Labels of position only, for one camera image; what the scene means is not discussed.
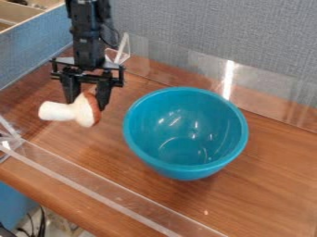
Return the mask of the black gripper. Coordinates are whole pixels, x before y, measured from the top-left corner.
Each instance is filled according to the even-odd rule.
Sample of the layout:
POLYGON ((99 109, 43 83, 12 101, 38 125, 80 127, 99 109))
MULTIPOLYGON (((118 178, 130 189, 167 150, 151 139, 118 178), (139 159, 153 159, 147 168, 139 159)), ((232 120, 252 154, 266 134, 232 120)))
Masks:
POLYGON ((113 86, 125 86, 126 68, 105 61, 95 68, 79 66, 72 57, 54 57, 51 59, 51 77, 59 80, 64 92, 66 102, 71 104, 80 94, 80 84, 96 84, 95 98, 99 110, 109 105, 113 86))

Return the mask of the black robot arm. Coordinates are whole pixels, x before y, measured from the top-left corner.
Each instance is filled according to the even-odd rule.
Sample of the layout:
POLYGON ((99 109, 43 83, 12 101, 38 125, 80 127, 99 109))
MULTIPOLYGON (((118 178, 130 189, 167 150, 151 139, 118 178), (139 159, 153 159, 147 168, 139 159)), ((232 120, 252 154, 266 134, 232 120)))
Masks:
POLYGON ((109 105, 111 89, 125 86, 126 68, 106 60, 106 46, 118 48, 117 43, 106 40, 105 28, 111 37, 119 32, 111 26, 111 7, 109 0, 64 0, 71 20, 70 33, 74 39, 74 56, 51 59, 51 77, 60 81, 66 102, 78 98, 82 84, 95 84, 95 99, 99 110, 109 105))

